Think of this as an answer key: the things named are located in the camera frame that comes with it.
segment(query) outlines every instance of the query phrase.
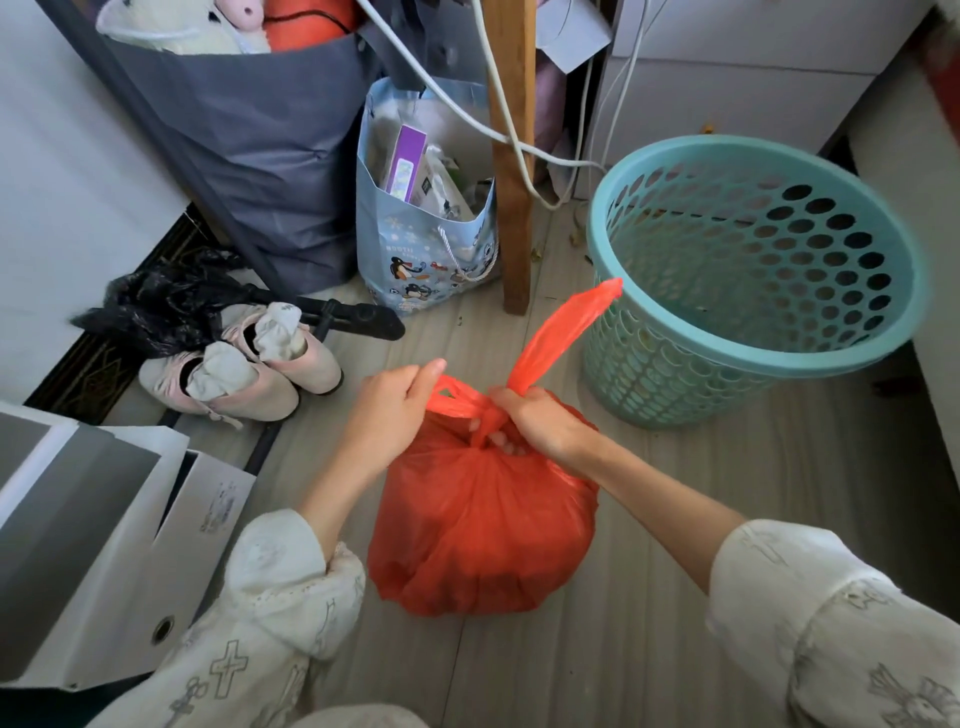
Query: black plastic bag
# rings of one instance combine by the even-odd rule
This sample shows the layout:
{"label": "black plastic bag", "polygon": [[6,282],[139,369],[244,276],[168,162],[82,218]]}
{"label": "black plastic bag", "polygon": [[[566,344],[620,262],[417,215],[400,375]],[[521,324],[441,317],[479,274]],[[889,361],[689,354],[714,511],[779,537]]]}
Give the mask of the black plastic bag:
{"label": "black plastic bag", "polygon": [[220,312],[253,303],[256,289],[227,270],[244,267],[229,251],[205,250],[194,265],[159,262],[111,281],[102,308],[71,319],[150,358],[201,351],[220,340]]}

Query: cardboard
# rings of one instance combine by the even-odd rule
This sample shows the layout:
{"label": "cardboard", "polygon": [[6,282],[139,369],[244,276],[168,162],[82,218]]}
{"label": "cardboard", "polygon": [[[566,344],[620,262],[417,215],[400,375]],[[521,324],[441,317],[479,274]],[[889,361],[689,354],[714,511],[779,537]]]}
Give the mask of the cardboard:
{"label": "cardboard", "polygon": [[196,616],[255,481],[167,427],[102,429],[158,460],[29,667],[4,687],[78,691],[156,669]]}

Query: hand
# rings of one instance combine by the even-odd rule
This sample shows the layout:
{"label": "hand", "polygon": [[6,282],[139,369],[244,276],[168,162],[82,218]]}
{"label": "hand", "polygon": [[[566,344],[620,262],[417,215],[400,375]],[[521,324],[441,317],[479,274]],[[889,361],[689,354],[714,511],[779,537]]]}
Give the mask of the hand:
{"label": "hand", "polygon": [[335,458],[374,477],[414,441],[443,359],[368,376],[350,412]]}
{"label": "hand", "polygon": [[[513,420],[516,429],[537,451],[546,455],[565,470],[577,474],[581,454],[589,449],[597,433],[566,411],[544,389],[531,387],[526,397],[506,387],[494,387],[489,392],[493,403],[503,409]],[[476,429],[479,421],[471,424]],[[511,454],[517,452],[502,432],[490,436],[491,442]]]}

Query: pink shoe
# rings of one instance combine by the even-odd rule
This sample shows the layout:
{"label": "pink shoe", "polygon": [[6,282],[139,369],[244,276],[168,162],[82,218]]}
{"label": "pink shoe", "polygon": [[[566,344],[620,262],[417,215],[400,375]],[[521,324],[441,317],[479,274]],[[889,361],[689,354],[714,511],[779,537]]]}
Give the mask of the pink shoe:
{"label": "pink shoe", "polygon": [[289,381],[256,362],[251,366],[257,371],[257,380],[246,389],[209,401],[196,400],[186,393],[187,377],[203,360],[200,352],[148,359],[140,367],[140,384],[171,409],[189,415],[207,415],[211,420],[223,420],[238,429],[241,424],[237,417],[274,422],[292,414],[300,403],[300,395]]}
{"label": "pink shoe", "polygon": [[310,331],[300,324],[306,351],[296,359],[283,361],[261,360],[253,347],[256,322],[266,313],[265,306],[251,306],[251,313],[224,331],[224,341],[231,343],[253,362],[266,364],[286,376],[294,384],[315,395],[333,394],[344,381],[344,372],[333,353]]}

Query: white drawer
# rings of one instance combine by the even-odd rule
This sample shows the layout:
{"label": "white drawer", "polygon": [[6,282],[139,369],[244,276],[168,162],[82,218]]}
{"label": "white drawer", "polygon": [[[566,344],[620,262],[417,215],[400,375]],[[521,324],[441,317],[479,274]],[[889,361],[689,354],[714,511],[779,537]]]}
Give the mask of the white drawer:
{"label": "white drawer", "polygon": [[[608,59],[588,129],[588,158],[600,161],[627,61]],[[791,71],[674,61],[637,61],[607,164],[671,136],[742,134],[818,153],[873,80],[871,76]],[[607,97],[606,104],[599,107]],[[586,198],[599,175],[580,174],[577,197]]]}
{"label": "white drawer", "polygon": [[[929,0],[648,0],[640,57],[877,74]],[[629,57],[642,0],[620,0],[613,54]]]}

